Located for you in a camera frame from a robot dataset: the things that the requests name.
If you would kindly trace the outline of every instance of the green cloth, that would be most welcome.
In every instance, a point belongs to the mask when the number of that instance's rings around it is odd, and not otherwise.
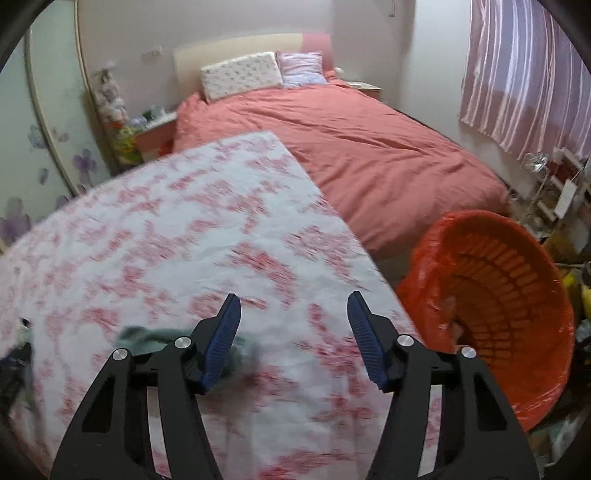
[[[188,337],[193,330],[183,330],[177,328],[154,328],[149,329],[141,326],[125,327],[115,341],[115,348],[127,348],[132,355],[143,355],[162,350],[169,343],[174,342],[179,337]],[[222,379],[234,376],[242,369],[244,346],[248,342],[236,335],[226,364],[222,371]]]
[[[192,332],[178,328],[125,327],[115,341],[115,348],[127,348],[132,355],[158,352],[178,337],[188,337]]]

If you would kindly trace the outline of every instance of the wall outlet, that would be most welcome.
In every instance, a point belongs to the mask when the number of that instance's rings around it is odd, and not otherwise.
[[[142,63],[155,63],[162,55],[164,55],[162,46],[157,45],[152,50],[142,53]]]

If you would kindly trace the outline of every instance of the screw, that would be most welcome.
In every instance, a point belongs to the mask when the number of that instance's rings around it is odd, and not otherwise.
[[[414,345],[414,338],[410,335],[401,335],[396,340],[399,345],[402,346],[413,346]]]
[[[125,348],[118,348],[113,352],[113,360],[123,360],[127,358],[127,350]]]
[[[476,358],[476,350],[471,346],[462,347],[462,355],[466,358]]]
[[[191,345],[191,339],[189,337],[179,337],[174,341],[176,348],[187,348]]]

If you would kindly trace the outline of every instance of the pink striped curtain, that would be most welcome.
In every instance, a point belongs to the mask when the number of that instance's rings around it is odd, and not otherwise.
[[[472,0],[461,121],[517,158],[591,151],[591,74],[536,0]]]

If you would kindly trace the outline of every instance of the orange plastic bag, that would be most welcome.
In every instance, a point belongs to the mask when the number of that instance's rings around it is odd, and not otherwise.
[[[429,348],[454,352],[460,327],[460,343],[489,365],[525,431],[556,403],[569,378],[573,310],[556,266],[522,227],[481,210],[445,216],[419,242],[397,293]]]

